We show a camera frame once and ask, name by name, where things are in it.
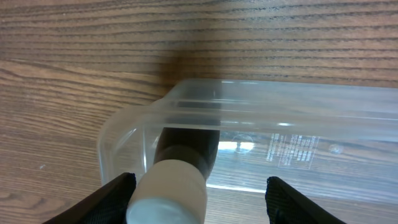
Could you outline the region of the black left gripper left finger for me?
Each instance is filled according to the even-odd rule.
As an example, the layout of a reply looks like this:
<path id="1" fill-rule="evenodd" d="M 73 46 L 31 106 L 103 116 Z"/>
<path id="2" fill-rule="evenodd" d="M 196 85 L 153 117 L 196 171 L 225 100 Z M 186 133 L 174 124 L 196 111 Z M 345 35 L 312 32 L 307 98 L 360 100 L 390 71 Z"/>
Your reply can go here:
<path id="1" fill-rule="evenodd" d="M 44 224 L 126 224 L 136 176 L 125 172 Z"/>

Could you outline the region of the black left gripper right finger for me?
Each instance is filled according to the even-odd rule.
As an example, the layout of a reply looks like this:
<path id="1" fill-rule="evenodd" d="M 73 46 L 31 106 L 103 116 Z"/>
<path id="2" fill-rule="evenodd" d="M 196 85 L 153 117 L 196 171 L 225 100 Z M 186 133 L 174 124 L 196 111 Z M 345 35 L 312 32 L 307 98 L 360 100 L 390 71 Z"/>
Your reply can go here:
<path id="1" fill-rule="evenodd" d="M 276 176 L 267 179 L 265 201 L 270 224 L 345 224 Z"/>

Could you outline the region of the dark bottle white cap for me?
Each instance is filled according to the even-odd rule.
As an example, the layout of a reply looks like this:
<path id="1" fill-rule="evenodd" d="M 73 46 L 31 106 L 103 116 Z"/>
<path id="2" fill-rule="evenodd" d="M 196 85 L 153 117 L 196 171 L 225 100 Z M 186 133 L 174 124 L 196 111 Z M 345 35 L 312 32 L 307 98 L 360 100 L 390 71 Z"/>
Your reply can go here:
<path id="1" fill-rule="evenodd" d="M 203 224 L 206 181 L 219 130 L 164 128 L 153 166 L 142 176 L 126 211 L 128 224 Z"/>

